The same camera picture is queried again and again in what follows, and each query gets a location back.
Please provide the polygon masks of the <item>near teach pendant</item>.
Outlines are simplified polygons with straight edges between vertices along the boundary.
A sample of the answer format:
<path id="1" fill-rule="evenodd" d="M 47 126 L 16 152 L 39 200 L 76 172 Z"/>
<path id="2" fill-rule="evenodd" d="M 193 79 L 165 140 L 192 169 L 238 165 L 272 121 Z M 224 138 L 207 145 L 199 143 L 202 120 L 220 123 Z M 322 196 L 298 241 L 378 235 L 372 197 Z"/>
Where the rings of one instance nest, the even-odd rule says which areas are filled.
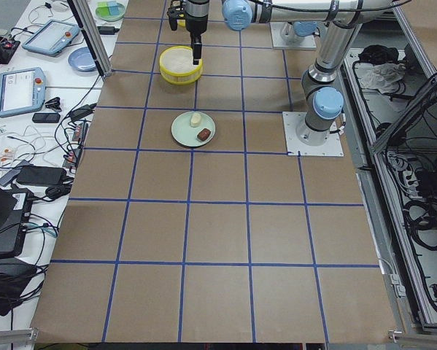
<path id="1" fill-rule="evenodd" d="M 0 74 L 0 117 L 38 112 L 45 102 L 46 76 L 34 67 Z"/>

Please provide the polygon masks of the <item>far teach pendant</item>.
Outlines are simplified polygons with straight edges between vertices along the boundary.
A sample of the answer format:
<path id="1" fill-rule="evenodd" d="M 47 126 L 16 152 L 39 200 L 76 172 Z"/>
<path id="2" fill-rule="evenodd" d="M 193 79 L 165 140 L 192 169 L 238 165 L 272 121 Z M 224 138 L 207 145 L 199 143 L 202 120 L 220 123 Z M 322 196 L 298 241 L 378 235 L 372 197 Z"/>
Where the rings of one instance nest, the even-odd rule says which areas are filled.
<path id="1" fill-rule="evenodd" d="M 27 39 L 22 47 L 29 52 L 53 57 L 66 48 L 79 33 L 80 28 L 75 24 L 50 20 Z"/>

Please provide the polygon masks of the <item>blue plate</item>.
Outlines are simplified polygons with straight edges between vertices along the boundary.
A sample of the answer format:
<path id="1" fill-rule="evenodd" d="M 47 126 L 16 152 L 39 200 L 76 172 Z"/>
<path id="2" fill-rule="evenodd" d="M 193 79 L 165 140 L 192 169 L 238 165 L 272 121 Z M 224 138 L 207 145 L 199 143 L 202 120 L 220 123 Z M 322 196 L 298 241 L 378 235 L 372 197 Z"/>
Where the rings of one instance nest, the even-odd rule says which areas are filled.
<path id="1" fill-rule="evenodd" d="M 76 71 L 89 72 L 96 70 L 96 63 L 88 47 L 81 47 L 68 57 L 68 64 Z"/>

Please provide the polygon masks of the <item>brown steamed bun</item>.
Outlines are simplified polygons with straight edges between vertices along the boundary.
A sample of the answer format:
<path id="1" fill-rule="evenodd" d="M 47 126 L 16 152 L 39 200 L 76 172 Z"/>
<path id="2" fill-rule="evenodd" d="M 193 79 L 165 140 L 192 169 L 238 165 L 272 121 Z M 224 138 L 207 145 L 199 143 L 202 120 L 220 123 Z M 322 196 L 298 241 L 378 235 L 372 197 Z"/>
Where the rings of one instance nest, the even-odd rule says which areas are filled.
<path id="1" fill-rule="evenodd" d="M 212 131 L 210 129 L 204 128 L 196 135 L 196 138 L 200 142 L 205 142 L 211 136 L 211 134 L 212 134 Z"/>

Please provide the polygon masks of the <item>aluminium side frame rack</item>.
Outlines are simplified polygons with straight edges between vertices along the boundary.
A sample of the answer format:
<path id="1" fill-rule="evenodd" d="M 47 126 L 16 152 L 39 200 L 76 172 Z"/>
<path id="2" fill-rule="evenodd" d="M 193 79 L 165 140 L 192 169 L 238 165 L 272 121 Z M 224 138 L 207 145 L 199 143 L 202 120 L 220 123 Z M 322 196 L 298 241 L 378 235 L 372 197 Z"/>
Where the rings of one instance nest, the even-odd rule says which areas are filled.
<path id="1" fill-rule="evenodd" d="M 394 48 L 403 77 L 393 91 L 360 84 L 374 73 L 370 45 Z M 366 164 L 361 183 L 404 329 L 437 335 L 437 1 L 413 1 L 365 24 L 344 59 Z"/>

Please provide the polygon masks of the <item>black power adapter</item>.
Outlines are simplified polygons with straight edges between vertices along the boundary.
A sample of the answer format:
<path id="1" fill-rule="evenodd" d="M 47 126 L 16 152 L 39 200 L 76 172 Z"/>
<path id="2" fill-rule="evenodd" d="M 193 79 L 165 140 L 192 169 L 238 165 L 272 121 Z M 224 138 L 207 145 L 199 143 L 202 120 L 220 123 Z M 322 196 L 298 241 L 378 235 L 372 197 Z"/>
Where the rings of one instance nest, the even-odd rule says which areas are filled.
<path id="1" fill-rule="evenodd" d="M 31 186 L 52 186 L 61 184 L 65 176 L 64 168 L 25 166 L 18 174 L 16 182 Z"/>

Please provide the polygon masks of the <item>aluminium frame post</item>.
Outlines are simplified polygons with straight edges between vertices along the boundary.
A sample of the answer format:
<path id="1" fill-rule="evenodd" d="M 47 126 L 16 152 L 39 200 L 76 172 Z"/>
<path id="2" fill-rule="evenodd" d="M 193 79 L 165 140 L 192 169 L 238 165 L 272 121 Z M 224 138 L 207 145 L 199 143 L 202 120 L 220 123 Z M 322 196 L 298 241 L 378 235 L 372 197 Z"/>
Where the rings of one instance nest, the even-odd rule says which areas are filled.
<path id="1" fill-rule="evenodd" d="M 95 62 L 98 75 L 103 79 L 112 73 L 112 64 L 101 40 L 101 35 L 95 20 L 90 11 L 90 7 L 83 0 L 68 0 L 68 5 L 77 21 L 82 35 L 85 38 L 90 54 Z"/>

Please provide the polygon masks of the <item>green plate with blocks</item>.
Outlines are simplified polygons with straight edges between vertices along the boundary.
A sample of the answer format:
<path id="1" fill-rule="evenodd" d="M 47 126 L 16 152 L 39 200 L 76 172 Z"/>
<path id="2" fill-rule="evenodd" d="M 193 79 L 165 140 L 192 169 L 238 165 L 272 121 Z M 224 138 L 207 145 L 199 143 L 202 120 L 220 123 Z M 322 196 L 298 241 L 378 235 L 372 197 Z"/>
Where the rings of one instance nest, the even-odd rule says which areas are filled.
<path id="1" fill-rule="evenodd" d="M 126 7 L 117 1 L 98 1 L 95 9 L 96 16 L 106 22 L 115 22 L 124 17 Z"/>

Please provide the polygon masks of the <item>black phone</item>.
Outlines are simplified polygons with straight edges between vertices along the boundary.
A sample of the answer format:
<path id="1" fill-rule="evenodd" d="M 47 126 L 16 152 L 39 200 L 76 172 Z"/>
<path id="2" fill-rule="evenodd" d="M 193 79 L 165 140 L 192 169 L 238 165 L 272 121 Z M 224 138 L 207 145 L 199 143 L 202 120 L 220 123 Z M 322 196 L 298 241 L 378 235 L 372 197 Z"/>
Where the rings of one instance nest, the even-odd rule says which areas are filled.
<path id="1" fill-rule="evenodd" d="M 61 115 L 57 112 L 38 112 L 34 113 L 32 122 L 36 124 L 53 124 L 60 121 Z"/>

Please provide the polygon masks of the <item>white crumpled cloth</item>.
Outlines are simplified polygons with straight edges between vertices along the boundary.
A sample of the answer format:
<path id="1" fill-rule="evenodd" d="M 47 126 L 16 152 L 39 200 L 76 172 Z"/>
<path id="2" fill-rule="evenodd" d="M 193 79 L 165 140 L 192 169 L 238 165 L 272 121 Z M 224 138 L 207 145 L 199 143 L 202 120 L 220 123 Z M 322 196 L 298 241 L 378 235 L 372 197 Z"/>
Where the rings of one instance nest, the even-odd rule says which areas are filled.
<path id="1" fill-rule="evenodd" d="M 400 87 L 406 68 L 402 64 L 384 63 L 371 67 L 359 80 L 363 89 L 394 93 Z"/>

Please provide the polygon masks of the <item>black laptop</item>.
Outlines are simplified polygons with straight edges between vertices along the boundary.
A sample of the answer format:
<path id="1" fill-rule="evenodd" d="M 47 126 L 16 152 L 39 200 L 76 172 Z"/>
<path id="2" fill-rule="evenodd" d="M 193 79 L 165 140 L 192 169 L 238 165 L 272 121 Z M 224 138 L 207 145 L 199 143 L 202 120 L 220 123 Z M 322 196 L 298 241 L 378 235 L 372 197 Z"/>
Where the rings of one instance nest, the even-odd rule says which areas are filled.
<path id="1" fill-rule="evenodd" d="M 0 259 L 17 257 L 22 252 L 32 196 L 27 189 L 0 188 Z"/>

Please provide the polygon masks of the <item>teach pendant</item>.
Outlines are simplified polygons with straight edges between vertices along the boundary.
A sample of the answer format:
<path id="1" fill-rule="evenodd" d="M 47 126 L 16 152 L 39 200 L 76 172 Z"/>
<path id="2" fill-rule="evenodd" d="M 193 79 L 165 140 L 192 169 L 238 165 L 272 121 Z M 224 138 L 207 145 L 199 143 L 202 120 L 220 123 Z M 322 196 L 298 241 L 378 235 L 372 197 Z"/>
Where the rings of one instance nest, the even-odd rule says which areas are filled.
<path id="1" fill-rule="evenodd" d="M 0 117 L 38 112 L 45 102 L 46 76 L 34 67 L 0 74 Z"/>
<path id="2" fill-rule="evenodd" d="M 66 48 L 79 33 L 80 28 L 75 24 L 50 20 L 27 39 L 22 47 L 29 52 L 53 57 Z"/>

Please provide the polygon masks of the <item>light green plate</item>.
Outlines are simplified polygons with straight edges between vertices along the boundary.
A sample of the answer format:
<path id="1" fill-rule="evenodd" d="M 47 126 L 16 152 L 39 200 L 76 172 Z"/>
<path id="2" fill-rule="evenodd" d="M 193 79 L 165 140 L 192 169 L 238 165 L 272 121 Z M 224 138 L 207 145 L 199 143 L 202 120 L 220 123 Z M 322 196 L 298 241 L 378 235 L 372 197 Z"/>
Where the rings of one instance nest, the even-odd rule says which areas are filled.
<path id="1" fill-rule="evenodd" d="M 190 117 L 194 112 L 184 112 L 177 116 L 171 124 L 171 134 L 175 141 L 185 147 L 201 147 L 210 142 L 215 135 L 215 123 L 214 120 L 203 112 L 201 114 L 201 124 L 193 128 L 190 126 Z M 208 128 L 212 131 L 211 136 L 205 141 L 200 142 L 196 135 L 204 128 Z"/>

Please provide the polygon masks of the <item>white steamed bun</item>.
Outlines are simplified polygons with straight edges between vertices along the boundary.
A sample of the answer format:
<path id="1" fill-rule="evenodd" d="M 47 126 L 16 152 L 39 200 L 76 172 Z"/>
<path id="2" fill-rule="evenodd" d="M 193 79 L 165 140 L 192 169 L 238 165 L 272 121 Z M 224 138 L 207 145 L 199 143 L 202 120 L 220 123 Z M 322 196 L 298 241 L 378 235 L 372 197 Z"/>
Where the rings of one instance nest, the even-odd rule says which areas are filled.
<path id="1" fill-rule="evenodd" d="M 201 114 L 198 112 L 192 113 L 190 117 L 190 126 L 196 128 L 200 124 L 201 124 Z"/>

